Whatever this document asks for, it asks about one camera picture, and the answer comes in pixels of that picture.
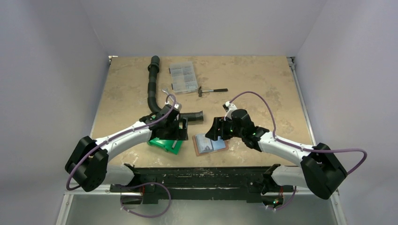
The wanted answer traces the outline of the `white credit card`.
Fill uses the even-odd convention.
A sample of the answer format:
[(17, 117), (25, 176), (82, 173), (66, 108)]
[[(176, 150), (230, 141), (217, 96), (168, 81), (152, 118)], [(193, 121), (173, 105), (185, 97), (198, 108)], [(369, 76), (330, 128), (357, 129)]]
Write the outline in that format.
[(223, 150), (227, 147), (225, 141), (221, 139), (218, 139), (216, 141), (210, 140), (205, 137), (205, 134), (195, 135), (195, 140), (199, 154)]

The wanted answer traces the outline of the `green plastic bin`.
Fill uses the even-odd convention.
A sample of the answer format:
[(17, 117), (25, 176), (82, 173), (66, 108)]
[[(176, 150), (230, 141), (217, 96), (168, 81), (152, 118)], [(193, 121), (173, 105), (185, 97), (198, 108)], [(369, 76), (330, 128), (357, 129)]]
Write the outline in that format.
[(154, 139), (148, 141), (147, 144), (152, 147), (160, 148), (160, 149), (164, 150), (165, 152), (177, 155), (181, 149), (183, 141), (177, 140), (178, 142), (177, 142), (175, 148), (172, 149), (172, 144), (174, 141), (175, 140), (163, 140), (163, 139), (159, 139), (159, 138), (154, 138)]

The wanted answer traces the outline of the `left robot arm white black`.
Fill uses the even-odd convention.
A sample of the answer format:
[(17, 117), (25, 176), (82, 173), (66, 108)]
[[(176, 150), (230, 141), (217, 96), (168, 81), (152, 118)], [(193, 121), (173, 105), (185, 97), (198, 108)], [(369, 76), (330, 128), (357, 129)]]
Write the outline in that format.
[(122, 185), (127, 191), (139, 188), (140, 179), (129, 166), (112, 168), (109, 162), (130, 148), (152, 139), (188, 140), (188, 119), (178, 108), (165, 105), (157, 114), (140, 118), (129, 127), (102, 138), (81, 138), (65, 164), (69, 174), (66, 189), (91, 192), (102, 184)]

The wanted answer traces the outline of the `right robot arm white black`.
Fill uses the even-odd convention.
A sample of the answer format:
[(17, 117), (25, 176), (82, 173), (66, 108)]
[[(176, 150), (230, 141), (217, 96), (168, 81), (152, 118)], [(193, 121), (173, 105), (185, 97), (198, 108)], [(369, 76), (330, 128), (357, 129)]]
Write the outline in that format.
[(348, 173), (323, 143), (309, 146), (273, 136), (269, 129), (256, 126), (244, 109), (234, 110), (230, 119), (215, 117), (206, 138), (213, 141), (240, 138), (250, 149), (281, 157), (293, 166), (272, 165), (263, 174), (263, 193), (280, 186), (308, 188), (317, 197), (327, 200), (345, 180)]

